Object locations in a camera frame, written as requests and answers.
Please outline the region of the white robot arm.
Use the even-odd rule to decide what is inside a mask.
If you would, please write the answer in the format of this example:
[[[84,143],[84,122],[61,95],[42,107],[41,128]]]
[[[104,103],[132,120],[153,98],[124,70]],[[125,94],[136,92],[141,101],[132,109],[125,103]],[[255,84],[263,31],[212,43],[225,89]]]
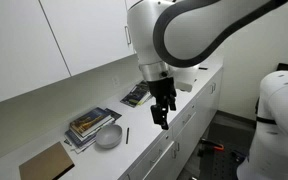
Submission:
[[[288,0],[140,0],[127,11],[139,68],[156,98],[153,122],[167,129],[179,75],[206,60],[230,35]],[[260,84],[256,131],[238,180],[288,180],[288,70]]]

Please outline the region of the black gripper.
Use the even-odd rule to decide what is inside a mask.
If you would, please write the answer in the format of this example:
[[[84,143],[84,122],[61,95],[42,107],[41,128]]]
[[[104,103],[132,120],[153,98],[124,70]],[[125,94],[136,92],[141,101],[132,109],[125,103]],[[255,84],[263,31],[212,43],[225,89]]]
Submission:
[[[149,81],[148,85],[150,93],[156,99],[156,105],[150,107],[153,121],[160,125],[163,130],[168,130],[168,110],[166,108],[170,107],[171,111],[176,111],[174,79],[165,78],[159,81]]]

